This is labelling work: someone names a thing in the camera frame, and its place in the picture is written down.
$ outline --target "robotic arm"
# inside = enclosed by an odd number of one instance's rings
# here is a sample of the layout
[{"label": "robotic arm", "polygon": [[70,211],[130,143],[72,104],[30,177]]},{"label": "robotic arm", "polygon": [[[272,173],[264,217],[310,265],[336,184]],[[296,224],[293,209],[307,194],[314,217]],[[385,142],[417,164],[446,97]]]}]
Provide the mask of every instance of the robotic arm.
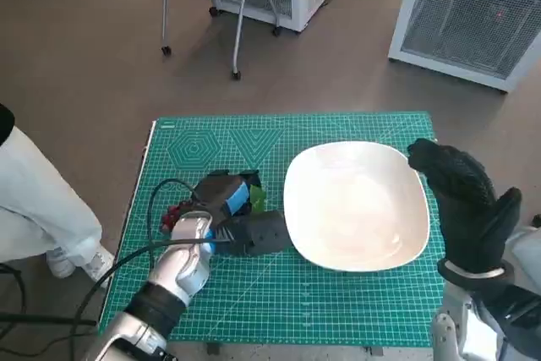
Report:
[{"label": "robotic arm", "polygon": [[502,260],[519,219],[520,190],[510,188],[497,199],[483,166],[454,147],[418,139],[408,151],[410,166],[434,192],[445,241],[434,359],[496,360],[498,336],[541,359],[541,297],[514,285],[513,267]]},{"label": "robotic arm", "polygon": [[[204,238],[211,233],[211,224],[208,212],[190,211],[178,220],[172,238]],[[169,247],[146,284],[96,339],[84,360],[175,361],[167,353],[167,338],[192,297],[209,279],[213,250],[208,243]]]}]

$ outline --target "black cable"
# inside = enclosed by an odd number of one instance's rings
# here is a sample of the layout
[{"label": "black cable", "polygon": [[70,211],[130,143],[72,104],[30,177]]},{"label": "black cable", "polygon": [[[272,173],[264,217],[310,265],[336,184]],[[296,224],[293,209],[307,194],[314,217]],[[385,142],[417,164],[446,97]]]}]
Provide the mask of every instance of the black cable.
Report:
[{"label": "black cable", "polygon": [[498,361],[503,361],[505,359],[508,346],[509,346],[509,342],[507,341],[507,337],[504,337],[503,341],[501,342],[500,355],[498,356]]},{"label": "black cable", "polygon": [[[45,316],[45,315],[22,315],[13,313],[0,312],[0,321],[6,323],[30,324],[30,325],[71,325],[73,319],[70,317],[61,316]],[[94,327],[97,321],[90,319],[81,319],[80,325],[89,325]]]},{"label": "black cable", "polygon": [[[192,193],[192,195],[198,201],[201,201],[201,198],[197,194],[197,192],[195,192],[194,187],[192,187],[189,183],[184,182],[182,179],[168,178],[168,179],[164,179],[163,181],[158,183],[154,187],[154,189],[152,189],[152,193],[150,194],[150,199],[149,199],[149,205],[148,205],[148,207],[146,209],[146,237],[148,239],[149,246],[152,245],[152,243],[153,243],[153,240],[152,240],[152,224],[151,223],[152,223],[152,208],[154,207],[154,199],[156,198],[156,195],[158,194],[160,189],[163,188],[168,183],[179,183],[179,184],[183,185],[187,190],[189,190]],[[154,264],[155,264],[155,261],[154,261],[154,249],[149,250],[149,262],[150,262],[149,267],[150,267],[150,270],[152,271],[152,268],[154,268]]]},{"label": "black cable", "polygon": [[[26,297],[26,286],[25,281],[23,281],[23,277],[20,275],[20,271],[14,269],[12,266],[6,265],[6,264],[0,264],[0,274],[11,274],[14,276],[15,281],[17,282],[17,285],[19,286],[20,290],[20,315],[26,315],[27,310],[27,297]],[[12,321],[9,323],[9,325],[0,332],[0,340],[2,340],[5,336],[9,334],[11,330],[13,330],[17,326],[16,321]]]},{"label": "black cable", "polygon": [[75,334],[77,332],[77,326],[79,325],[79,321],[81,320],[81,315],[86,309],[86,306],[88,306],[88,303],[94,296],[94,294],[100,289],[101,284],[107,280],[109,276],[111,276],[118,268],[121,266],[127,264],[129,261],[133,260],[134,258],[139,257],[142,254],[148,253],[150,250],[153,249],[160,249],[162,247],[168,247],[170,245],[178,245],[178,244],[204,244],[204,243],[230,243],[230,240],[223,240],[223,239],[217,239],[217,238],[181,238],[178,240],[169,240],[169,241],[160,241],[158,243],[149,244],[146,247],[143,247],[141,249],[136,249],[133,253],[126,255],[124,258],[119,260],[116,264],[114,264],[103,276],[96,281],[94,285],[92,285],[92,288],[86,296],[83,298],[81,304],[77,308],[77,311],[75,312],[74,316],[74,322],[71,325],[71,328],[69,330],[69,359],[71,361],[75,361]]},{"label": "black cable", "polygon": [[[94,336],[94,335],[95,335],[95,332],[79,333],[79,334],[75,334],[74,337],[85,337],[85,336]],[[49,341],[49,343],[44,348],[42,348],[40,351],[38,351],[36,353],[22,353],[22,352],[19,352],[19,351],[15,351],[15,350],[12,350],[12,349],[9,349],[9,348],[3,348],[3,347],[0,347],[0,353],[11,354],[11,355],[14,355],[16,357],[35,358],[35,357],[39,357],[40,355],[43,355],[44,353],[49,351],[49,348],[51,348],[55,344],[57,344],[59,342],[63,342],[65,340],[68,340],[70,337],[71,336],[62,336],[62,337],[59,337],[59,338],[55,338],[54,340]]]}]

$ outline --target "black sleeve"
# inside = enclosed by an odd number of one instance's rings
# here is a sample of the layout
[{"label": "black sleeve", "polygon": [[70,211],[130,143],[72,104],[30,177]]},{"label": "black sleeve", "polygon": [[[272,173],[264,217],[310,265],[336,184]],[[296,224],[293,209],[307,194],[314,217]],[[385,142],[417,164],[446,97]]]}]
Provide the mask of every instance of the black sleeve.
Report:
[{"label": "black sleeve", "polygon": [[0,103],[0,145],[8,139],[15,125],[15,116],[11,111]]}]

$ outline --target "blue object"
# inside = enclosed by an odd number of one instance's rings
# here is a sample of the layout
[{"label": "blue object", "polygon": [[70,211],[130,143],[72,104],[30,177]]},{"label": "blue object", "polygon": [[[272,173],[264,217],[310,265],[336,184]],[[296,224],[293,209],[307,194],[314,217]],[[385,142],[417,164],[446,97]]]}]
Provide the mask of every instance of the blue object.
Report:
[{"label": "blue object", "polygon": [[[207,234],[205,235],[205,238],[214,238],[214,233],[211,230],[209,230]],[[209,244],[210,253],[214,254],[216,252],[216,244],[214,243],[207,243],[207,244]]]},{"label": "blue object", "polygon": [[248,201],[250,192],[245,182],[238,187],[234,194],[226,200],[229,213],[234,215]]}]

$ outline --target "white plate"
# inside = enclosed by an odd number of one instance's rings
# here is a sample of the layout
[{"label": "white plate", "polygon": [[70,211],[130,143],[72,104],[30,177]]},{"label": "white plate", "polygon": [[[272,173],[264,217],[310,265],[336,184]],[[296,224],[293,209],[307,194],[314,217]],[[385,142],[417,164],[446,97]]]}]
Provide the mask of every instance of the white plate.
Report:
[{"label": "white plate", "polygon": [[395,268],[429,241],[421,180],[387,145],[346,141],[301,152],[287,169],[284,211],[298,252],[333,270]]}]

